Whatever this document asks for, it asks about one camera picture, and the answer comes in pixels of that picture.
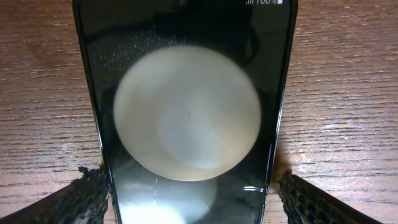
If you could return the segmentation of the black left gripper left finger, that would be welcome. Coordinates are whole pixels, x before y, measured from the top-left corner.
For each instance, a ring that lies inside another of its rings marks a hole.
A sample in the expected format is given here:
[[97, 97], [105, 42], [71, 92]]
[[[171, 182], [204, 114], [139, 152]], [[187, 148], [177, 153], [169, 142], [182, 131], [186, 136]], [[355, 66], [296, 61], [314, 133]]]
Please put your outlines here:
[[79, 167], [83, 174], [68, 186], [26, 208], [1, 218], [1, 224], [104, 223], [109, 187], [104, 167]]

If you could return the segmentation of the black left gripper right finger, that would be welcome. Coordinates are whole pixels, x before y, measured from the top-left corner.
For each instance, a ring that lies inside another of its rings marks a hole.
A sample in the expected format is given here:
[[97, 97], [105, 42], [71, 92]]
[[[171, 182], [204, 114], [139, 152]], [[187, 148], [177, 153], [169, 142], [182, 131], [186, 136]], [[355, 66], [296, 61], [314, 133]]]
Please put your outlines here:
[[278, 185], [289, 224], [381, 224], [290, 171]]

